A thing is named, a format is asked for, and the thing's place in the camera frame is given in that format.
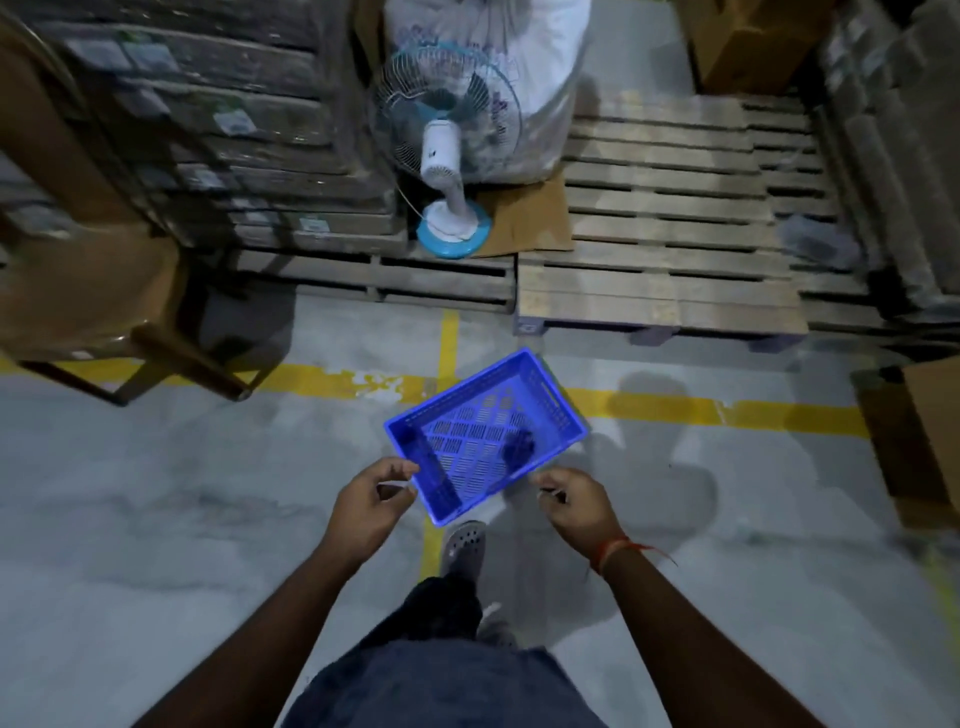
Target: chair seat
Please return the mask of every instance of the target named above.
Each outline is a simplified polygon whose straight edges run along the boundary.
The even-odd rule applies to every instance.
[[[30,361],[130,355],[134,328],[173,322],[179,262],[176,243],[146,224],[23,239],[0,272],[0,351]]]

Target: red wristband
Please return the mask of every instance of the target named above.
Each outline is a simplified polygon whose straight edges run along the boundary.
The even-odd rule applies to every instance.
[[[663,551],[656,546],[638,544],[634,541],[631,541],[629,536],[617,536],[615,539],[608,539],[597,548],[596,553],[593,554],[593,558],[590,559],[590,568],[596,571],[600,576],[603,576],[600,570],[603,568],[604,563],[613,553],[619,551],[621,548],[628,548],[631,551],[641,552],[656,551],[661,556],[665,556],[666,558],[670,559],[670,561],[673,561],[669,554],[663,553]]]

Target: brown plastic chair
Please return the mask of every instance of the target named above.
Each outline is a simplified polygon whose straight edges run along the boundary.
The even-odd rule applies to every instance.
[[[251,388],[178,330],[188,271],[169,237],[116,226],[68,241],[22,241],[0,274],[0,352],[24,369],[124,406],[54,362],[127,356],[229,400]]]
[[[39,70],[78,104],[58,59],[0,12],[0,149],[76,221],[69,239],[28,237],[0,224],[10,262],[0,272],[0,353],[21,367],[111,404],[128,397],[58,367],[77,358],[131,356],[230,400],[251,388],[178,329],[189,272],[176,242],[131,207],[60,118]]]

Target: fan grille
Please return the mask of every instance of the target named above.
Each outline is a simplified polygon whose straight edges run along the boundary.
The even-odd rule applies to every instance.
[[[514,89],[487,56],[443,44],[394,53],[372,85],[377,146],[401,169],[419,176],[423,130],[435,118],[460,127],[465,182],[480,182],[503,166],[522,131]]]

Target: fan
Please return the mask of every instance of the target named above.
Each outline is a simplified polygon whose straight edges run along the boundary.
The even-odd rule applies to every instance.
[[[464,182],[482,182],[520,139],[519,103],[506,77],[482,53],[414,45],[380,69],[370,115],[383,153],[444,194],[421,216],[423,247],[445,258],[474,253],[490,234],[491,219],[466,199]]]

